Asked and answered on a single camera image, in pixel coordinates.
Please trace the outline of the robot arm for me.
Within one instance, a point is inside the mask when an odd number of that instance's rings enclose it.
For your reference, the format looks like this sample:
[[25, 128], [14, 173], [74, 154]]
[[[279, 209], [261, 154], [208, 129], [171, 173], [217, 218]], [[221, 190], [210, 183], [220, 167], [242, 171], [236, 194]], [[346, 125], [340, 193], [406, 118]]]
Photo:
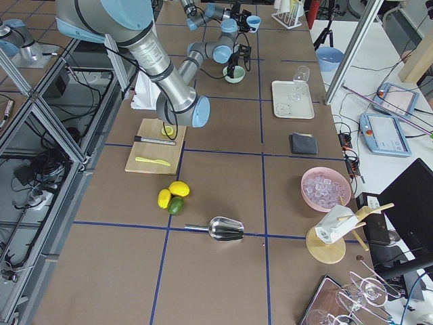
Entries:
[[151, 1], [57, 1], [58, 30], [71, 38], [103, 43], [110, 35], [119, 47], [129, 50], [139, 67], [160, 90], [156, 110], [160, 119], [170, 125], [203, 127], [210, 116], [210, 102], [197, 94], [190, 82], [204, 60], [226, 64], [233, 59], [240, 32], [255, 33], [260, 18], [240, 9], [209, 3], [201, 12], [193, 1], [182, 1], [190, 30], [218, 20], [221, 34], [217, 41], [192, 43], [187, 58], [175, 68], [153, 31]]
[[180, 4], [187, 16], [186, 24], [193, 31], [199, 27], [208, 24], [211, 20], [222, 22], [227, 19], [234, 19], [240, 32], [253, 33], [257, 31], [257, 27], [253, 27], [257, 20], [250, 11], [241, 10], [241, 2], [234, 1], [231, 7], [220, 7], [214, 3], [207, 3], [206, 8], [198, 7], [193, 0], [180, 1]]

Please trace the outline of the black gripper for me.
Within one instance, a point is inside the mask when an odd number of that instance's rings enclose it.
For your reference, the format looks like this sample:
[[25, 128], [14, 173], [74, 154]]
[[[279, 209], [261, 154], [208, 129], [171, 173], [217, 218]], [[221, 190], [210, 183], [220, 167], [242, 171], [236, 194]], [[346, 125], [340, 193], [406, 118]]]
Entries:
[[244, 66], [250, 66], [252, 48], [249, 45], [239, 44], [237, 49], [231, 55], [231, 63], [227, 66], [227, 77], [233, 78], [235, 67], [239, 66], [239, 60], [242, 59]]
[[250, 26], [247, 23], [247, 18], [252, 15], [251, 12], [248, 10], [241, 10], [241, 2], [235, 1], [231, 5], [231, 18], [233, 18], [237, 26], [239, 28], [239, 31], [242, 33], [248, 33], [250, 31]]

